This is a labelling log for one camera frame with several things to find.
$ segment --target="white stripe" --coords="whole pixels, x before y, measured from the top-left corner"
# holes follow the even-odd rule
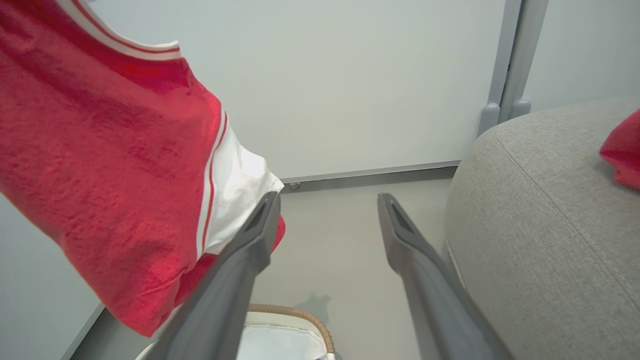
[[[103,34],[95,25],[93,25],[75,6],[75,4],[71,0],[56,0],[58,5],[67,13],[67,15],[73,19],[76,24],[78,24],[83,30],[85,30],[89,35],[93,38],[107,45],[108,47],[118,51],[119,53],[133,56],[135,58],[144,59],[144,60],[171,60],[171,59],[179,59],[182,57],[180,51],[171,51],[169,53],[146,53],[144,51],[140,51],[137,49],[133,49],[126,45],[123,45],[111,38],[107,35]],[[153,51],[162,51],[162,50],[170,50],[170,49],[178,49],[178,42],[173,41],[167,44],[159,44],[159,45],[146,45],[141,44],[135,40],[131,40],[130,38],[124,37],[117,32],[113,31],[107,24],[105,24],[98,15],[96,15],[91,7],[86,3],[86,0],[78,1],[80,6],[91,16],[91,18],[97,22],[104,31],[109,33],[112,37],[119,39],[120,41],[129,44],[134,47],[153,50]]]
[[[218,129],[218,134],[216,135],[216,141],[213,142],[213,147],[211,147],[211,153],[209,154],[209,159],[207,160],[207,166],[205,166],[204,168],[204,187],[202,192],[202,203],[200,205],[200,217],[198,218],[198,231],[196,232],[196,249],[198,251],[198,259],[200,259],[200,256],[202,256],[202,252],[203,252],[202,235],[204,234],[204,227],[206,223],[209,221],[209,219],[207,218],[207,214],[209,212],[209,199],[211,198],[211,184],[209,182],[209,169],[211,168],[211,159],[213,158],[213,153],[216,151],[216,148],[220,143],[220,138],[222,137],[222,132],[224,131],[224,128],[225,128],[225,111],[221,107],[220,108],[220,128]]]

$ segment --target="gray fabric ottoman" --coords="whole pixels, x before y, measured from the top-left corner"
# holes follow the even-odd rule
[[[598,150],[640,97],[510,120],[454,176],[445,249],[517,359],[640,359],[640,192]]]

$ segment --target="white wall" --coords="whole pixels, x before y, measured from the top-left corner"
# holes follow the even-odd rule
[[[504,0],[97,0],[117,32],[178,40],[241,143],[282,178],[462,159]]]
[[[61,359],[99,305],[58,245],[0,195],[0,358]]]
[[[523,98],[531,111],[640,94],[640,1],[550,0]]]

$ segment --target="floor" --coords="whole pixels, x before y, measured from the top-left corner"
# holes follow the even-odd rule
[[[252,302],[314,313],[331,332],[338,360],[419,359],[402,281],[385,257],[377,194],[394,195],[439,251],[452,172],[304,183],[284,191],[287,232],[256,279]],[[73,359],[133,360],[151,341],[105,311]]]

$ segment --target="red trim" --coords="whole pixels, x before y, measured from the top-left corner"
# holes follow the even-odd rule
[[[81,12],[84,15],[84,17],[86,17],[87,20],[89,20],[89,22],[91,22],[98,30],[100,30],[101,33],[105,34],[108,38],[112,39],[113,41],[119,44],[122,44],[134,50],[142,51],[143,53],[151,53],[151,54],[172,53],[175,51],[180,51],[180,47],[176,47],[174,49],[168,49],[168,50],[148,50],[148,49],[142,49],[140,47],[136,47],[135,45],[131,45],[128,42],[124,42],[119,38],[114,37],[112,34],[110,34],[108,31],[102,28],[102,26],[98,24],[98,22],[84,9],[84,7],[80,5],[79,0],[71,0],[71,2],[76,6],[78,11]]]
[[[222,139],[225,137],[225,133],[227,132],[227,112],[225,111],[225,127],[222,129],[222,135],[220,136],[220,141],[218,145],[213,150],[213,154],[211,155],[211,163],[209,164],[209,184],[211,185],[211,196],[209,197],[209,210],[207,211],[207,217],[205,218],[204,223],[204,232],[202,233],[202,252],[204,252],[204,241],[207,238],[207,230],[209,228],[209,218],[211,217],[211,208],[213,207],[213,157],[216,155],[216,151],[220,144],[222,143]]]

